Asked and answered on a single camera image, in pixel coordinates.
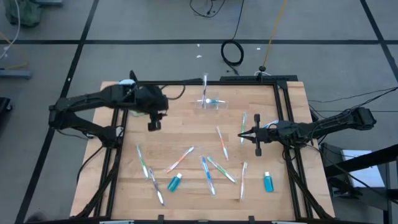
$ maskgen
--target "small blue bottle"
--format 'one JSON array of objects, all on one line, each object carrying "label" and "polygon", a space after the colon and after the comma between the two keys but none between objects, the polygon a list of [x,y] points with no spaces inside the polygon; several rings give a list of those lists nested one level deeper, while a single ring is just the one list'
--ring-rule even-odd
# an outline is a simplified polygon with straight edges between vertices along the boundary
[{"label": "small blue bottle", "polygon": [[172,181],[169,183],[169,186],[167,186],[167,189],[169,189],[171,192],[175,192],[181,182],[181,177],[182,174],[177,174],[177,176],[173,177]]},{"label": "small blue bottle", "polygon": [[264,185],[266,186],[266,192],[273,192],[274,191],[274,185],[272,184],[272,178],[269,175],[269,172],[265,173]]}]

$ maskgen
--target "wooden tabletop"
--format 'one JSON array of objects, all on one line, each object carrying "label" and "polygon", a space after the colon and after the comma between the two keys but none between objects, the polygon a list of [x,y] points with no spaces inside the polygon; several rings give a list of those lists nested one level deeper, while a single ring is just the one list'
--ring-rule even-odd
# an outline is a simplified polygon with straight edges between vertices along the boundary
[{"label": "wooden tabletop", "polygon": [[[102,88],[111,84],[113,82],[104,82]],[[288,86],[295,122],[312,122],[303,83],[289,82]],[[263,144],[262,156],[256,157],[255,145],[249,141],[244,141],[241,145],[240,138],[237,137],[241,132],[244,111],[248,115],[246,129],[254,125],[253,116],[256,113],[261,115],[261,124],[278,119],[273,87],[208,86],[208,95],[218,95],[220,100],[228,101],[227,110],[195,108],[194,102],[200,99],[201,88],[202,86],[187,86],[180,99],[169,101],[168,116],[162,120],[160,131],[148,132],[148,116],[128,117],[112,218],[154,220],[158,215],[164,215],[166,220],[247,220],[248,216],[254,215],[256,220],[294,220],[282,145],[278,142]],[[175,97],[181,90],[181,86],[168,86],[164,89],[164,94]],[[111,109],[98,108],[93,122],[102,126],[110,125],[112,113]],[[223,154],[216,126],[221,129],[229,161]],[[144,178],[136,151],[137,144],[141,146],[147,166],[154,170],[165,201],[164,207],[159,203],[152,181]],[[90,140],[84,160],[100,145],[97,139]],[[195,146],[193,152],[167,174],[167,168],[190,146]],[[105,150],[83,169],[71,215],[80,212],[96,192],[104,152]],[[326,212],[334,216],[319,153],[311,147],[306,147],[301,152],[308,189]],[[216,189],[216,195],[211,196],[201,168],[200,155],[213,157],[238,183],[233,184],[208,162]],[[248,163],[245,194],[244,200],[239,201],[244,161]],[[275,190],[272,193],[267,193],[264,188],[265,171],[272,176]],[[182,174],[182,181],[175,192],[170,192],[167,186],[177,173]],[[305,217],[302,194],[299,189],[297,192],[301,214]],[[108,191],[104,194],[103,205],[106,205],[107,199]]]}]

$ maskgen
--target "concrete floor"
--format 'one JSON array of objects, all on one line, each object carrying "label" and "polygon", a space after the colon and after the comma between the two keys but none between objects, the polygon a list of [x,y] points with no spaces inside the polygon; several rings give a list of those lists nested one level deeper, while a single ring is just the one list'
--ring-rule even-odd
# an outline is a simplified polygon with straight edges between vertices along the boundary
[{"label": "concrete floor", "polygon": [[[16,27],[4,17],[0,0],[0,31],[13,38]],[[21,40],[79,40],[94,0],[66,0],[63,7],[44,9],[42,22],[22,29]],[[398,2],[367,0],[385,40],[398,39]],[[100,0],[88,40],[230,39],[239,16],[241,0],[228,0],[212,19],[194,16],[187,0]],[[250,0],[244,3],[237,39],[268,39],[282,1]],[[205,1],[194,6],[206,11]],[[275,39],[279,40],[377,40],[359,0],[289,0]],[[31,80],[0,80],[0,96],[12,99],[15,109],[0,132],[0,219],[14,223],[47,134],[48,105],[61,94],[78,48],[73,44],[18,45],[30,59]],[[252,75],[262,63],[266,45],[243,44],[245,58],[240,74]],[[398,57],[398,45],[388,45]],[[226,49],[236,57],[235,49]],[[0,67],[21,63],[16,49]],[[228,66],[220,44],[86,44],[78,61],[68,96],[97,91],[102,81],[128,77],[133,69],[140,80],[183,80],[208,73],[218,80]],[[267,63],[273,75],[297,75],[308,99],[329,100],[397,86],[397,75],[379,44],[315,45],[275,44]],[[312,103],[323,116],[331,116],[373,95],[330,104]],[[370,131],[342,131],[326,142],[347,149],[377,150],[398,142],[398,94],[391,93],[367,105],[377,119]],[[91,119],[93,111],[82,117]],[[75,193],[76,173],[86,142],[55,134],[28,215],[42,211],[51,219],[67,218]],[[395,163],[390,164],[392,186],[397,187]],[[342,220],[382,223],[382,212],[361,203],[333,199]]]}]

